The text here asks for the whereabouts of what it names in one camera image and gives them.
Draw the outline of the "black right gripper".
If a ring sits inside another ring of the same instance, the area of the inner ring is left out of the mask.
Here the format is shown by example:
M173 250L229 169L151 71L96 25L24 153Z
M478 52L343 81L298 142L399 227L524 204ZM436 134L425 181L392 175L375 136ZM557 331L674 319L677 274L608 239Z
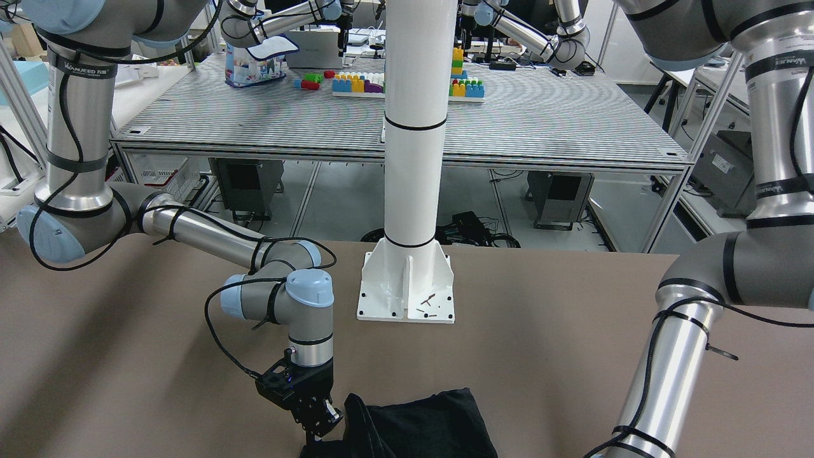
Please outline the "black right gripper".
M305 445L312 446L321 444L343 418L331 399L333 382L333 359L303 367L283 357L256 378L255 385L262 397L293 415L305 430Z

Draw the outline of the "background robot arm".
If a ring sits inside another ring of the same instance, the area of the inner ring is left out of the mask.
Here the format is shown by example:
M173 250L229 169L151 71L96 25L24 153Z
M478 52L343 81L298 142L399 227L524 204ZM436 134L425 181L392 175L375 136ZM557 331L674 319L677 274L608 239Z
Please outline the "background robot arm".
M222 1L218 20L224 40L235 48L251 48L273 36L343 14L340 1L303 1L269 17L259 18L256 1Z

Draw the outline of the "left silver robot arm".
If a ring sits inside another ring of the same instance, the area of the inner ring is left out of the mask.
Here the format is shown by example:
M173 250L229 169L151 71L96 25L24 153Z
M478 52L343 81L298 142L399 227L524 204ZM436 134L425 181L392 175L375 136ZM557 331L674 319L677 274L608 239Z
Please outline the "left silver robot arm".
M811 1L621 1L645 52L692 69L726 44L745 60L756 207L668 268L613 436L589 457L675 454L709 333L737 305L812 308Z

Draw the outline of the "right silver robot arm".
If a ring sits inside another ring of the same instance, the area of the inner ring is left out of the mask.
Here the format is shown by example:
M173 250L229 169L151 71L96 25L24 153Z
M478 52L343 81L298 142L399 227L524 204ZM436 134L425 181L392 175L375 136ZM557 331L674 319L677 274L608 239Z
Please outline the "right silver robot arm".
M17 226L50 270L85 267L117 240L144 233L177 241L248 269L213 296L259 324L287 328L283 357L265 372L247 367L262 397L289 411L312 445L342 420L333 387L333 281L311 239L273 239L133 183L108 183L114 78L132 61L131 41L169 47L186 35L207 1L2 2L2 19L33 24L50 63L46 177Z

